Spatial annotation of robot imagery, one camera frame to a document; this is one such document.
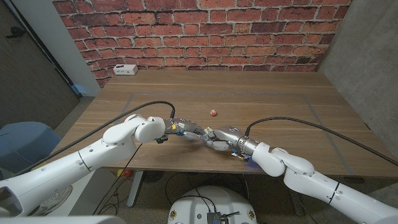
red object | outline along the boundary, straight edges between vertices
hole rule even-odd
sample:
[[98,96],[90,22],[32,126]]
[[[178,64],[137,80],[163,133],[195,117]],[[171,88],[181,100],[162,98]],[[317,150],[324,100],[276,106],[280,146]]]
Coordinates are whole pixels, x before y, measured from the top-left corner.
[[123,172],[123,176],[125,176],[125,177],[130,177],[131,174],[132,174],[132,170],[124,170],[124,172]]

blue chair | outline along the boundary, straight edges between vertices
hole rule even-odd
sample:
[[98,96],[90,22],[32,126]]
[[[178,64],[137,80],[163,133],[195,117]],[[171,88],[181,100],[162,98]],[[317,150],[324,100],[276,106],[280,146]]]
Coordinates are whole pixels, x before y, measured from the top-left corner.
[[7,124],[0,129],[0,167],[19,172],[48,156],[60,141],[55,131],[40,122]]

table top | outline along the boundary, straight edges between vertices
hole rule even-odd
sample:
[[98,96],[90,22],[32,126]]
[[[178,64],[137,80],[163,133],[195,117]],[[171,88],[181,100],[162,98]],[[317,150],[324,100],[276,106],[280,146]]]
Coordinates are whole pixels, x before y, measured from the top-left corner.
[[[135,76],[115,76],[80,116],[55,151],[121,113],[156,100],[171,102],[176,108],[176,117],[190,119],[203,128],[235,126],[244,131],[256,120],[289,116],[321,124],[392,157],[328,79],[318,72],[140,70]],[[217,110],[217,116],[210,115],[212,109]],[[136,113],[145,118],[168,118],[170,107],[150,105]],[[95,142],[107,128],[55,158]],[[281,147],[290,154],[306,158],[317,171],[325,175],[398,177],[398,168],[389,162],[337,136],[304,124],[268,121],[253,126],[250,137],[272,148]],[[124,167],[127,161],[108,167]],[[128,167],[264,173],[253,161],[244,162],[231,156],[231,152],[214,151],[201,141],[188,142],[178,136],[170,136],[163,144],[152,141],[143,145]]]

black wire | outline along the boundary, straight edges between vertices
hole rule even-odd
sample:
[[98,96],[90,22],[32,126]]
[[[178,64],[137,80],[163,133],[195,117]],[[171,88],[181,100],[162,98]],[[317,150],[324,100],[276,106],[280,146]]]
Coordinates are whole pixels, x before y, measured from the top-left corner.
[[[122,173],[124,172],[124,170],[127,168],[127,166],[129,165],[129,163],[131,162],[132,158],[136,155],[136,153],[138,152],[138,149],[142,146],[139,145],[137,150],[135,151],[135,153],[132,155],[132,157],[130,158],[129,162],[127,162],[127,164],[124,166]],[[102,202],[104,201],[105,197],[109,194],[109,192],[111,191],[112,187],[115,185],[115,183],[120,179],[122,175],[120,175],[112,184],[112,186],[109,188],[109,190],[106,192],[106,194],[104,195],[104,197],[102,197],[101,201],[99,202],[98,206],[95,208],[95,211],[93,212],[93,215],[95,215],[95,213],[97,212],[98,208],[100,207],[100,205],[102,204]]]
[[317,124],[314,124],[314,123],[311,123],[311,122],[308,122],[308,121],[303,121],[303,120],[300,120],[300,119],[289,118],[289,117],[271,117],[271,118],[260,119],[260,120],[258,120],[258,121],[255,121],[255,122],[251,123],[251,124],[248,126],[248,128],[246,129],[246,132],[244,133],[244,135],[245,135],[245,136],[249,136],[249,134],[250,134],[250,128],[251,128],[252,126],[254,126],[255,124],[258,124],[258,123],[261,123],[261,122],[264,122],[264,121],[272,121],[272,120],[288,120],[288,121],[295,121],[295,122],[298,122],[298,123],[307,124],[307,125],[309,125],[309,126],[313,126],[313,127],[322,129],[322,130],[327,131],[327,132],[329,132],[329,133],[331,133],[331,134],[334,134],[335,136],[338,136],[338,137],[340,137],[340,138],[342,138],[342,139],[344,139],[344,140],[346,140],[346,141],[349,141],[349,142],[351,142],[351,143],[353,143],[353,144],[355,144],[355,145],[357,145],[357,146],[359,146],[359,147],[361,147],[361,148],[363,148],[363,149],[365,149],[365,150],[367,150],[367,151],[369,151],[369,152],[371,152],[371,153],[373,153],[373,154],[379,156],[379,157],[382,158],[382,159],[385,159],[386,161],[388,161],[388,162],[394,164],[395,166],[398,166],[398,162],[397,162],[397,161],[395,161],[395,160],[393,160],[393,159],[391,159],[391,158],[385,156],[384,154],[381,154],[380,152],[377,152],[377,151],[374,150],[374,149],[371,149],[370,147],[365,146],[364,144],[361,144],[361,143],[359,143],[359,142],[357,142],[357,141],[355,141],[355,140],[353,140],[353,139],[350,139],[350,138],[347,137],[347,136],[344,136],[344,135],[342,135],[342,134],[340,134],[340,133],[337,133],[336,131],[332,131],[332,130],[330,130],[330,129],[328,129],[328,128],[325,128],[325,127],[323,127],[323,126],[320,126],[320,125],[317,125]]
[[[168,194],[167,194],[167,186],[168,186],[170,180],[171,180],[174,176],[176,176],[177,174],[185,174],[185,176],[187,177],[188,182],[189,182],[191,188],[194,188],[194,189],[197,191],[198,197],[202,197],[202,196],[199,194],[198,189],[197,189],[196,187],[193,187],[193,185],[192,185],[192,183],[191,183],[191,180],[189,179],[189,176],[188,176],[186,173],[184,173],[184,172],[178,172],[178,173],[176,173],[176,174],[173,174],[173,175],[167,180],[166,185],[165,185],[165,187],[164,187],[164,191],[165,191],[165,194],[166,194],[166,198],[167,198],[167,201],[169,202],[169,204],[173,205],[173,203],[170,201],[169,196],[168,196]],[[206,204],[207,208],[209,209],[209,212],[211,212],[210,207],[209,207],[209,205],[206,203],[206,201],[205,201],[204,198],[206,198],[206,197],[202,197],[202,200],[204,201],[204,203]]]
[[201,198],[202,200],[203,200],[203,199],[207,199],[207,200],[209,200],[209,201],[213,204],[213,206],[214,206],[214,212],[217,212],[216,205],[215,205],[214,202],[213,202],[212,200],[210,200],[210,198],[208,198],[208,197],[197,196],[197,195],[186,195],[186,196],[181,196],[181,197],[177,198],[176,201],[177,201],[178,199],[185,198],[185,197],[198,197],[198,198]]
[[49,156],[47,156],[47,157],[45,157],[45,158],[43,158],[43,159],[37,161],[37,162],[35,162],[34,164],[30,165],[29,167],[26,167],[25,169],[19,171],[15,176],[18,176],[18,175],[21,175],[21,174],[24,174],[24,173],[30,171],[32,168],[36,167],[37,165],[39,165],[39,164],[41,164],[41,163],[43,163],[43,162],[45,162],[45,161],[47,161],[47,160],[53,158],[54,156],[60,154],[61,152],[63,152],[63,151],[65,151],[65,150],[69,149],[70,147],[72,147],[72,146],[78,144],[78,143],[81,142],[82,140],[84,140],[84,139],[90,137],[91,135],[93,135],[93,134],[96,133],[97,131],[99,131],[99,130],[105,128],[105,127],[108,126],[109,124],[111,124],[111,123],[117,121],[118,119],[124,117],[125,115],[128,115],[128,114],[130,114],[130,113],[132,113],[132,112],[135,112],[136,110],[139,110],[139,109],[141,109],[141,108],[143,108],[143,107],[145,107],[145,106],[154,105],[154,104],[159,104],[159,103],[162,103],[162,104],[166,104],[166,105],[171,106],[171,107],[172,107],[172,112],[171,112],[171,114],[170,114],[170,118],[174,118],[175,108],[174,108],[174,105],[173,105],[173,104],[171,104],[171,103],[169,103],[169,102],[167,102],[167,101],[152,101],[152,102],[144,103],[143,105],[137,106],[136,108],[131,109],[131,110],[129,110],[129,111],[127,111],[127,112],[125,112],[125,113],[123,113],[123,114],[121,114],[121,115],[119,115],[119,116],[113,118],[112,120],[110,120],[110,121],[104,123],[104,124],[101,125],[100,127],[96,128],[96,129],[94,129],[93,131],[89,132],[88,134],[84,135],[84,136],[81,137],[80,139],[77,139],[76,141],[70,143],[69,145],[67,145],[67,146],[65,146],[65,147],[63,147],[63,148],[61,148],[61,149],[59,149],[57,152],[55,152],[55,153],[53,153],[53,154],[51,154],[51,155],[49,155]]

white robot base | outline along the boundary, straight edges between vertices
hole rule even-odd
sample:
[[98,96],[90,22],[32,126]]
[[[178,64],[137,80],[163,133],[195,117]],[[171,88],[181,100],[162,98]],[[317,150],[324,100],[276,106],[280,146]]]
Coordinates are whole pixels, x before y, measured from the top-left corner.
[[257,223],[251,204],[240,194],[219,186],[203,186],[181,196],[170,209],[168,224]]

